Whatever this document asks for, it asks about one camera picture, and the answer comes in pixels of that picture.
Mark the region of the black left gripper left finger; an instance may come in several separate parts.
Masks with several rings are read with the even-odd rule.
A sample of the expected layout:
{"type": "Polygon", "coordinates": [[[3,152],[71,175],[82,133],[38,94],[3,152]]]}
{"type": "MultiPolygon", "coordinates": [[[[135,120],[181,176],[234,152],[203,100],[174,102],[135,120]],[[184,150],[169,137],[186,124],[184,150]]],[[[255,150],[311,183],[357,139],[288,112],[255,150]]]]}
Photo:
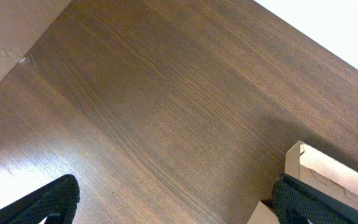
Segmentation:
{"type": "Polygon", "coordinates": [[[0,224],[72,224],[80,189],[66,174],[0,209],[0,224]]]}

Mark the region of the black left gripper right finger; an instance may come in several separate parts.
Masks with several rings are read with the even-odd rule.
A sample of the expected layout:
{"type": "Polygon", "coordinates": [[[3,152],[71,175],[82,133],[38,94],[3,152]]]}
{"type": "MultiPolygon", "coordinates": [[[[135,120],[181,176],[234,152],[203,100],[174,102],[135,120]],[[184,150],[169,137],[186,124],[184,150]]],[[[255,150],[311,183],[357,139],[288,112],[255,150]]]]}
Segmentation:
{"type": "Polygon", "coordinates": [[[280,223],[358,223],[358,210],[282,174],[272,190],[273,209],[280,223]]]}

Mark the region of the brown cardboard box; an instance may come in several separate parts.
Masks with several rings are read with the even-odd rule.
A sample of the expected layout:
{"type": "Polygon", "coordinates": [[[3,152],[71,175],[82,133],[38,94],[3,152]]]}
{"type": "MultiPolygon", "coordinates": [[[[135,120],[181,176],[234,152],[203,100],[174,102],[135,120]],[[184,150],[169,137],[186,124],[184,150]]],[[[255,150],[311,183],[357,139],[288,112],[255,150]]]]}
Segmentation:
{"type": "MultiPolygon", "coordinates": [[[[305,142],[298,141],[286,152],[283,174],[358,210],[358,172],[305,142]]],[[[248,223],[280,224],[273,198],[270,205],[259,201],[248,223]]]]}

